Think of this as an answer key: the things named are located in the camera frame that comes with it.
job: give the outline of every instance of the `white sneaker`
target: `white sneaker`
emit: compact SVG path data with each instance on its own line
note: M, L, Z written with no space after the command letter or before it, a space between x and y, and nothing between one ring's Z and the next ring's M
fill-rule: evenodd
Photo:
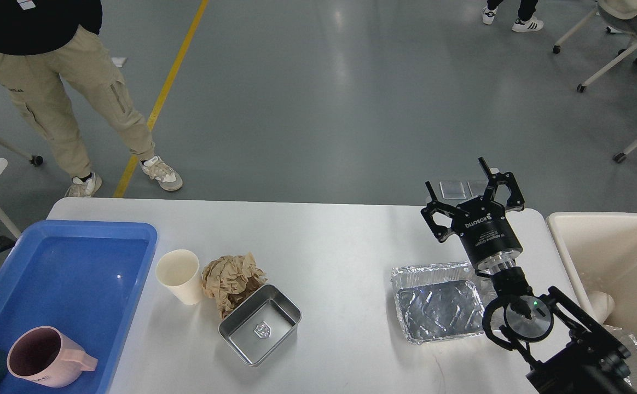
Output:
M170 168L168 164L165 164L157 155L141 164L141 170L149 178L158 181L160 187L166 192L175 192L175 190L183 186L183 179L180 174Z
M484 22L484 25L491 25L492 22L494 22L494 17L496 17L496 10L498 10L499 8L496 7L493 10L489 10L489 7L487 7L486 5L484 6L484 9L482 10L482 22Z
M513 30L516 33L525 33L525 32L537 32L538 30L542 30L542 27L545 23L533 15L530 20L522 21L520 18L516 19L516 23L513 24Z
M94 172L90 179L83 182L78 177L73 178L73 184L68 188L66 197L92 197L102 186L102 178Z

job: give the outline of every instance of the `yellow floor line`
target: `yellow floor line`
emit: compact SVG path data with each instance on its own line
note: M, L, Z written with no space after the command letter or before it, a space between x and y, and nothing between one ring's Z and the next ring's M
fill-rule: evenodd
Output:
M187 54L189 43L192 42L194 32L196 32L196 28L198 28L199 26L199 20L201 20L201 16L204 15L204 10L206 10L206 5L208 2L209 0L203 0L202 3L199 5L199 9L196 10L196 15L194 16L192 24L189 25L188 33L185 36L183 44L180 46L178 56L175 58L173 67L168 73L168 78L166 78L165 83L163 84L163 89L161 89L160 94L158 95L158 99L155 101L155 105L153 106L153 110L148 117L147 123L148 128L150 128L151 130L153 130L153 126L155 125L156 120L158 120L158 115L160 114L161 109L163 109L163 104L165 104L165 100L168 98L170 88L172 87L173 82L175 82L175 77L178 75L180 65L182 64L183 59L185 59L185 55ZM134 170L136 169L137 164L138 159L135 155L132 155L129 158L129 163L126 165L126 168L124 168L124 173L121 174L121 179L119 179L119 184L117 185L117 189L114 191L114 195L112 195L112 197L114 197L115 199L124 197L126 188L129 186L129 181L131 180L131 175L134 174Z

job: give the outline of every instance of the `white bin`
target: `white bin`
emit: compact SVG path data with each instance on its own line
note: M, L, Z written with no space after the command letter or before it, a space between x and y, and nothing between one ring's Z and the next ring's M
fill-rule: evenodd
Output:
M561 212L547 218L579 304L594 312L587 292L611 295L606 324L637 334L637 214Z

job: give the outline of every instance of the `paper cup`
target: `paper cup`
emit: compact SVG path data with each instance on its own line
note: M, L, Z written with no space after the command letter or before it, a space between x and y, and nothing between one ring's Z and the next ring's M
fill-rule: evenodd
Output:
M199 259L189 250L164 254L155 267L155 277L185 305L197 304L204 297Z
M588 301L591 302L591 308L593 308L593 312L596 314L596 321L601 324L606 321L616 307L616 302L613 300L613 297L596 290L588 292Z

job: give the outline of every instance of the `crumpled brown paper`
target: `crumpled brown paper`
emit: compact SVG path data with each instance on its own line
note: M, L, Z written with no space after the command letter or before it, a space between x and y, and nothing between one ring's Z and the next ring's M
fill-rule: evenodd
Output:
M268 281L264 275L251 252L223 256L204 267L201 285L207 297L216 299L216 309L224 318Z

